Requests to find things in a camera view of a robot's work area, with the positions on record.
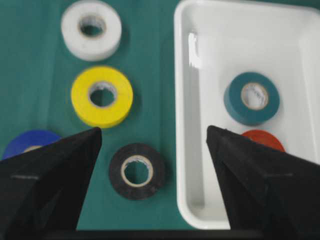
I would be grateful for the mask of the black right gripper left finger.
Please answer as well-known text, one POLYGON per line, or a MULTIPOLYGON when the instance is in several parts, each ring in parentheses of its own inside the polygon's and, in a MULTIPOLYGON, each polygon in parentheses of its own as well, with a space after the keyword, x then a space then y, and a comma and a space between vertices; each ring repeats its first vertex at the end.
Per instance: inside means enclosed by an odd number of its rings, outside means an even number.
POLYGON ((0 163, 0 233, 77 228, 102 146, 98 127, 0 163))

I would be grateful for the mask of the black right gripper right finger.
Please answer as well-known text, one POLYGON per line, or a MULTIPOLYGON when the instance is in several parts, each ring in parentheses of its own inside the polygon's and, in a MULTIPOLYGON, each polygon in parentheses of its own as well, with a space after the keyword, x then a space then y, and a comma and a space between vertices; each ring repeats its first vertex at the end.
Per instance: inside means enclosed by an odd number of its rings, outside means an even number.
POLYGON ((206 143, 232 229, 320 233, 320 166, 211 125, 206 143))

